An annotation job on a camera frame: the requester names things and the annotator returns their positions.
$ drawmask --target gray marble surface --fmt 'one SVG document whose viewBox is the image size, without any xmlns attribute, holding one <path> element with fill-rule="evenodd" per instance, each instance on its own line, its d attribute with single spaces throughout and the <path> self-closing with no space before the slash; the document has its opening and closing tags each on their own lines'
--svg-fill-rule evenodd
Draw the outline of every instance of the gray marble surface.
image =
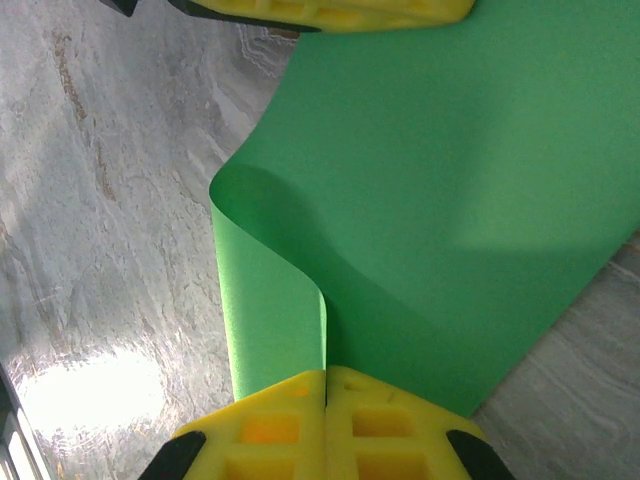
<svg viewBox="0 0 640 480">
<path fill-rule="evenodd" d="M 231 400 L 207 185 L 294 43 L 144 0 L 0 3 L 0 361 L 53 476 L 135 479 Z M 640 238 L 476 413 L 521 480 L 636 479 Z"/>
</svg>

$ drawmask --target green plastic sheet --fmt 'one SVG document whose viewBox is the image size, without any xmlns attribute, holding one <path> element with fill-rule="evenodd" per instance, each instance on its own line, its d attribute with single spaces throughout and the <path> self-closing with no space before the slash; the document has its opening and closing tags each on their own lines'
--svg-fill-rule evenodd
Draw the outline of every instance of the green plastic sheet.
<svg viewBox="0 0 640 480">
<path fill-rule="evenodd" d="M 640 3 L 303 35 L 211 185 L 234 391 L 345 365 L 469 414 L 640 224 Z"/>
</svg>

